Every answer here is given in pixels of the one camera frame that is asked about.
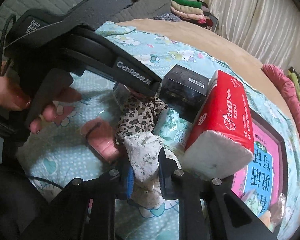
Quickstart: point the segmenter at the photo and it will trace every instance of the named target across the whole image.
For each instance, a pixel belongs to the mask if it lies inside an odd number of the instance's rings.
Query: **black box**
[[[175,65],[163,78],[159,98],[193,123],[207,96],[209,79]]]

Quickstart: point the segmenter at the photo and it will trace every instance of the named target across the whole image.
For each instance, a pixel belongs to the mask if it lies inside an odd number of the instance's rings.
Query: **blue cloth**
[[[300,145],[291,120],[225,62],[204,51],[169,40],[163,35],[137,31],[135,27],[117,26],[112,22],[106,22],[96,33],[133,55],[162,78],[175,64],[179,64],[208,78],[220,69],[242,81],[249,106],[285,140],[289,177],[287,215],[282,221],[278,239],[286,240],[298,227],[300,213]],[[18,151],[18,160],[28,174],[65,186],[74,177],[89,180],[106,171],[107,167],[84,144],[79,130],[96,116],[115,127],[120,110],[111,95],[113,85],[87,71],[82,77],[75,77],[72,87],[83,94],[83,100],[73,104],[55,102],[62,121],[46,124],[43,131],[37,136],[31,135]],[[51,185],[37,181],[34,184],[46,198],[52,198],[57,192]],[[165,201],[154,210],[117,201],[115,226],[123,239],[176,240],[178,202]]]

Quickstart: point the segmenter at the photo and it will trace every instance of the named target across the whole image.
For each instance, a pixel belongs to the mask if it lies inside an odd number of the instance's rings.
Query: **metal screw head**
[[[212,179],[212,183],[216,186],[220,186],[222,182],[221,182],[221,179],[214,178],[214,179]]]
[[[117,175],[119,174],[119,171],[113,169],[113,170],[110,170],[110,171],[109,171],[109,174],[110,174],[111,176],[117,176]]]
[[[183,170],[178,169],[178,170],[174,171],[174,174],[177,176],[182,176],[184,174],[184,172],[183,172]]]
[[[80,179],[80,178],[75,178],[75,179],[72,180],[72,185],[78,186],[78,185],[81,184],[81,182],[82,182],[82,179]]]

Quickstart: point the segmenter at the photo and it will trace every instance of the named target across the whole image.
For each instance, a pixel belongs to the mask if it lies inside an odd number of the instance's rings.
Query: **human hand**
[[[81,100],[81,94],[73,88],[66,88],[54,99],[61,102],[72,103]],[[31,99],[22,89],[8,77],[0,77],[0,106],[13,111],[21,111],[29,108]],[[52,122],[57,117],[57,109],[51,102],[42,112],[47,122]],[[42,129],[40,117],[34,119],[29,127],[32,133],[38,133]]]

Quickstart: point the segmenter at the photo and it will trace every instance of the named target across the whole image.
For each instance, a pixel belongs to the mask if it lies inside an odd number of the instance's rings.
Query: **pink cloth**
[[[300,136],[300,102],[298,101],[294,83],[283,74],[282,69],[276,67],[275,65],[265,64],[263,65],[262,70],[276,86],[286,101]]]
[[[202,23],[206,23],[206,19],[202,18],[201,20],[198,20],[198,23],[202,24]]]

